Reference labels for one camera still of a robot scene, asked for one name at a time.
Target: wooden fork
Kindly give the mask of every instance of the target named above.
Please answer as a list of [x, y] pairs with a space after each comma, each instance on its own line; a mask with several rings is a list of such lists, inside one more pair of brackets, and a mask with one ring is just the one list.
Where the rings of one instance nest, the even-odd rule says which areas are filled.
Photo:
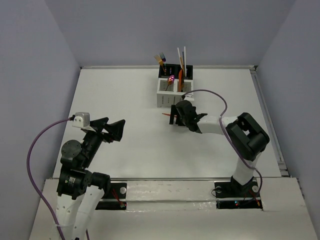
[[154, 58], [155, 58], [155, 60], [157, 60], [159, 65], [162, 67], [163, 71], [166, 72], [166, 70], [164, 68], [164, 61], [162, 61], [161, 57], [159, 57], [158, 55], [155, 55]]

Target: robotic arm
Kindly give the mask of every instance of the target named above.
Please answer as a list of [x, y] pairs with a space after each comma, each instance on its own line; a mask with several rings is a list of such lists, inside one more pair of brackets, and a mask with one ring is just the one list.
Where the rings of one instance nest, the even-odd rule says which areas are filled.
[[[108, 118], [90, 121], [87, 112], [77, 112], [73, 126], [86, 134], [81, 142], [67, 141], [61, 148], [62, 163], [57, 187], [56, 216], [66, 240], [85, 239], [86, 229], [99, 200], [110, 191], [111, 181], [107, 174], [86, 170], [102, 142], [120, 141], [126, 121], [107, 124]], [[50, 237], [60, 240], [57, 227]]]
[[[191, 132], [224, 135], [219, 117], [208, 116], [207, 113], [197, 114], [196, 107], [187, 100], [171, 106], [169, 124], [174, 124], [175, 117], [177, 125], [186, 126]], [[247, 165], [255, 168], [259, 156], [270, 141], [267, 133], [249, 113], [242, 113], [238, 117], [223, 117], [222, 125]], [[252, 187], [253, 176], [254, 170], [238, 158], [230, 186], [225, 189], [228, 192], [226, 196], [245, 194]]]

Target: gray wall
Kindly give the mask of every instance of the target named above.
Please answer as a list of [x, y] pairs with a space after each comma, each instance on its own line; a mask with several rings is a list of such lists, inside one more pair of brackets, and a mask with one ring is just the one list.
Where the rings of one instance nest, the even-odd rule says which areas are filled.
[[289, 172], [320, 238], [320, 1], [297, 0], [258, 67]]
[[[0, 7], [0, 239], [29, 239], [39, 198], [26, 157], [34, 137], [66, 118], [79, 65], [43, 0], [4, 0]], [[58, 157], [64, 125], [46, 133], [31, 156], [43, 186]]]
[[294, 1], [46, 0], [81, 66], [257, 65]]

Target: cable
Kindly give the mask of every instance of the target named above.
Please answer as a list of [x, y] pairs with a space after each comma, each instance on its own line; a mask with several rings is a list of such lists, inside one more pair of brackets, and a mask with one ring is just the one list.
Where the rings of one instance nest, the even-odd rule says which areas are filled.
[[[259, 186], [259, 189], [258, 191], [256, 192], [255, 196], [258, 196], [259, 193], [260, 193], [260, 190], [262, 188], [262, 183], [263, 183], [263, 178], [262, 178], [262, 175], [261, 173], [258, 171], [258, 169], [256, 169], [255, 167], [252, 167], [252, 166], [249, 166], [247, 163], [246, 163], [246, 160], [241, 156], [240, 152], [238, 151], [238, 149], [236, 148], [236, 146], [233, 144], [233, 142], [231, 141], [231, 139], [229, 138], [229, 135], [227, 133], [227, 130], [226, 128], [224, 127], [224, 124], [222, 122], [222, 117], [223, 115], [225, 114], [225, 112], [227, 111], [228, 109], [228, 104], [227, 104], [227, 101], [218, 93], [214, 92], [214, 91], [211, 91], [211, 90], [206, 90], [206, 89], [196, 89], [196, 90], [192, 90], [192, 91], [188, 91], [186, 92], [185, 94], [182, 95], [182, 99], [184, 99], [186, 97], [187, 94], [190, 94], [190, 93], [194, 93], [194, 92], [208, 92], [208, 93], [211, 93], [211, 94], [214, 94], [216, 96], [218, 96], [223, 102], [224, 102], [224, 110], [222, 111], [222, 113], [220, 114], [219, 116], [219, 123], [220, 123], [220, 127], [222, 129], [222, 132], [224, 134], [224, 136], [226, 137], [226, 139], [228, 140], [228, 142], [230, 143], [231, 147], [234, 149], [234, 151], [236, 152], [236, 154], [239, 156], [239, 158], [241, 159], [241, 161], [243, 162], [243, 164], [248, 168], [248, 169], [252, 169], [254, 171], [256, 171], [260, 177], [260, 186]], [[255, 199], [252, 198], [251, 200], [249, 200], [248, 202], [246, 202], [244, 205], [247, 205], [248, 203], [251, 203], [252, 201], [254, 201]]]
[[[60, 237], [62, 240], [66, 240], [62, 230], [61, 230], [61, 227], [59, 226], [59, 222], [58, 222], [58, 219], [57, 219], [57, 216], [56, 216], [56, 213], [55, 211], [53, 210], [53, 208], [51, 207], [50, 203], [48, 202], [48, 200], [45, 198], [45, 196], [42, 194], [42, 192], [40, 191], [40, 189], [38, 188], [38, 186], [36, 185], [36, 182], [34, 180], [34, 178], [32, 177], [32, 174], [31, 174], [31, 169], [30, 169], [30, 157], [31, 157], [31, 152], [36, 144], [36, 142], [38, 141], [38, 139], [41, 137], [42, 134], [44, 134], [48, 129], [52, 128], [53, 126], [55, 125], [58, 125], [60, 123], [64, 123], [64, 122], [67, 122], [67, 121], [71, 121], [73, 120], [73, 117], [70, 117], [68, 119], [64, 119], [64, 120], [60, 120], [60, 121], [56, 121], [54, 123], [52, 123], [51, 125], [47, 126], [45, 129], [43, 129], [36, 137], [35, 139], [33, 140], [33, 142], [31, 143], [31, 146], [29, 148], [29, 151], [28, 151], [28, 154], [27, 154], [27, 157], [26, 157], [26, 171], [28, 173], [28, 176], [29, 176], [29, 179], [30, 179], [30, 182], [33, 186], [33, 188], [35, 189], [36, 193], [40, 196], [40, 198], [43, 200], [43, 202], [45, 203], [45, 205], [48, 207], [52, 217], [53, 217], [53, 220], [54, 220], [54, 223], [57, 225], [57, 230], [60, 234]], [[86, 237], [87, 239], [89, 240], [89, 234], [88, 234], [88, 230], [86, 231]]]

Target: purple cable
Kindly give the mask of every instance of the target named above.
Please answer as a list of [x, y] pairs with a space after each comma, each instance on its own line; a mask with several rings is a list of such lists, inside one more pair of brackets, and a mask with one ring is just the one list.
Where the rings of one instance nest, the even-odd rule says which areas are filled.
[[[190, 93], [194, 93], [194, 92], [208, 92], [208, 93], [211, 93], [211, 94], [214, 94], [216, 96], [218, 96], [223, 102], [224, 102], [224, 110], [222, 111], [222, 113], [220, 114], [219, 116], [219, 123], [220, 123], [220, 127], [222, 129], [222, 132], [224, 134], [224, 136], [226, 137], [226, 139], [228, 140], [228, 142], [230, 143], [231, 147], [234, 149], [234, 151], [236, 152], [236, 154], [239, 156], [239, 158], [241, 159], [241, 161], [243, 162], [243, 164], [248, 168], [248, 169], [252, 169], [254, 171], [256, 171], [260, 177], [260, 186], [259, 186], [259, 189], [258, 191], [256, 192], [255, 196], [258, 196], [258, 194], [260, 193], [260, 190], [262, 188], [262, 183], [263, 183], [263, 178], [262, 178], [262, 175], [261, 173], [258, 171], [258, 169], [256, 169], [255, 167], [252, 167], [252, 166], [249, 166], [247, 163], [246, 163], [246, 160], [241, 156], [240, 152], [238, 151], [238, 149], [236, 148], [236, 146], [233, 144], [233, 142], [231, 141], [228, 133], [227, 133], [227, 130], [226, 128], [224, 127], [224, 124], [222, 122], [222, 116], [226, 113], [227, 109], [228, 109], [228, 104], [227, 104], [227, 101], [218, 93], [214, 92], [214, 91], [210, 91], [210, 90], [206, 90], [206, 89], [197, 89], [197, 90], [192, 90], [192, 91], [188, 91], [186, 92], [185, 94], [183, 94], [182, 96], [185, 97], [187, 94], [190, 94]], [[251, 201], [253, 201], [256, 197], [253, 197], [251, 200], [249, 200], [247, 203], [245, 204], [248, 204], [250, 203]]]
[[[28, 155], [26, 157], [26, 171], [28, 172], [28, 176], [29, 176], [29, 179], [30, 179], [30, 182], [33, 186], [33, 188], [35, 189], [35, 191], [37, 192], [37, 194], [40, 196], [40, 198], [43, 200], [43, 202], [45, 203], [45, 205], [48, 207], [52, 217], [53, 217], [53, 220], [54, 220], [54, 223], [57, 225], [56, 228], [60, 234], [60, 237], [62, 240], [66, 240], [62, 230], [61, 230], [61, 227], [59, 227], [59, 222], [58, 222], [58, 219], [57, 219], [57, 216], [55, 214], [55, 211], [53, 210], [53, 208], [51, 207], [50, 203], [48, 202], [48, 200], [45, 198], [45, 196], [42, 194], [42, 192], [40, 191], [40, 189], [38, 188], [38, 186], [36, 185], [35, 183], [35, 180], [34, 178], [32, 177], [32, 174], [31, 174], [31, 170], [30, 170], [30, 156], [31, 156], [31, 152], [36, 144], [36, 142], [38, 141], [38, 139], [41, 137], [42, 134], [44, 134], [48, 129], [52, 128], [53, 126], [57, 125], [57, 124], [60, 124], [60, 123], [64, 123], [64, 122], [67, 122], [67, 121], [70, 121], [71, 118], [68, 118], [68, 119], [64, 119], [64, 120], [60, 120], [60, 121], [56, 121], [54, 123], [52, 123], [51, 125], [47, 126], [45, 129], [43, 129], [36, 137], [35, 139], [33, 140], [30, 148], [29, 148], [29, 151], [28, 151]], [[89, 239], [89, 233], [88, 233], [88, 230], [86, 230], [86, 237], [88, 240]]]

